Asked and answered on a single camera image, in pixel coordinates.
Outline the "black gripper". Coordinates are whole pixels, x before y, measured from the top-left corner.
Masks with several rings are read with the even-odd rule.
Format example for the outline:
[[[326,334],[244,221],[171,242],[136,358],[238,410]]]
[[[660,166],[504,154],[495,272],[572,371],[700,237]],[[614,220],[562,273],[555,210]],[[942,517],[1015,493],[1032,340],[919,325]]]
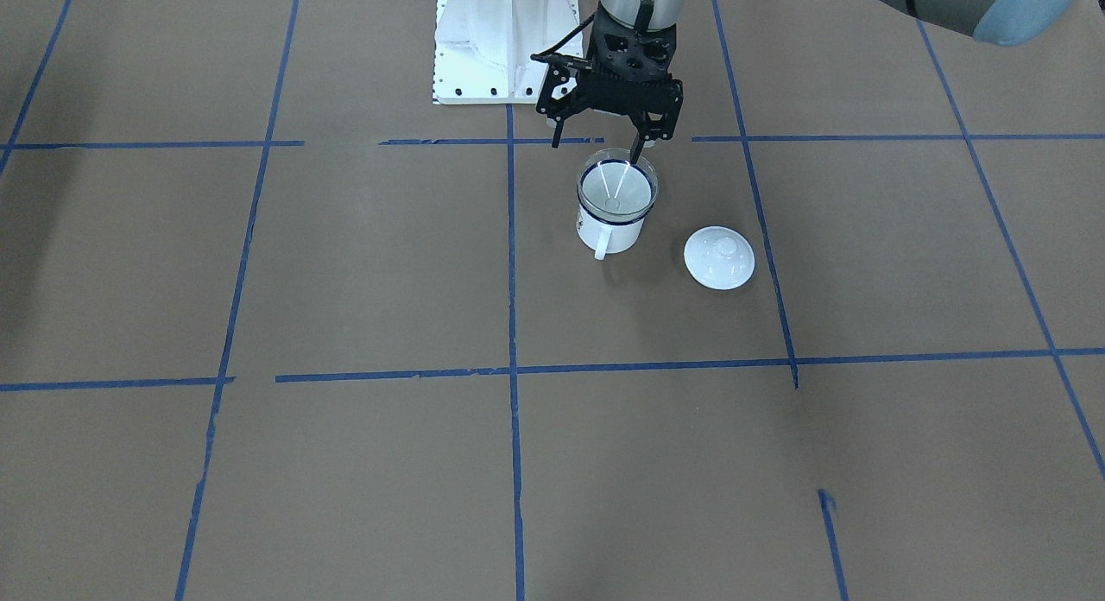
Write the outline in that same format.
[[[678,27],[624,27],[609,14],[585,19],[556,45],[532,54],[547,67],[536,110],[552,125],[559,148],[565,122],[585,110],[627,117],[635,128],[631,164],[643,149],[669,140],[685,98],[670,66],[678,49]]]

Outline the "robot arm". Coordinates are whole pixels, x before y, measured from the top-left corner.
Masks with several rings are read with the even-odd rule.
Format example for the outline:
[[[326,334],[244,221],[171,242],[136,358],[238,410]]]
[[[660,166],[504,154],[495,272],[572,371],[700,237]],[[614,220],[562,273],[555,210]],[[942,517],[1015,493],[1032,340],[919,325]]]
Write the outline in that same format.
[[[666,141],[678,126],[683,83],[671,74],[678,50],[678,18],[686,0],[597,0],[596,10],[568,32],[587,32],[583,55],[552,43],[533,61],[544,66],[535,110],[552,125],[552,146],[565,122],[585,110],[627,117],[635,129],[630,160]],[[1075,0],[876,0],[901,14],[999,48],[1015,48],[1057,21]]]

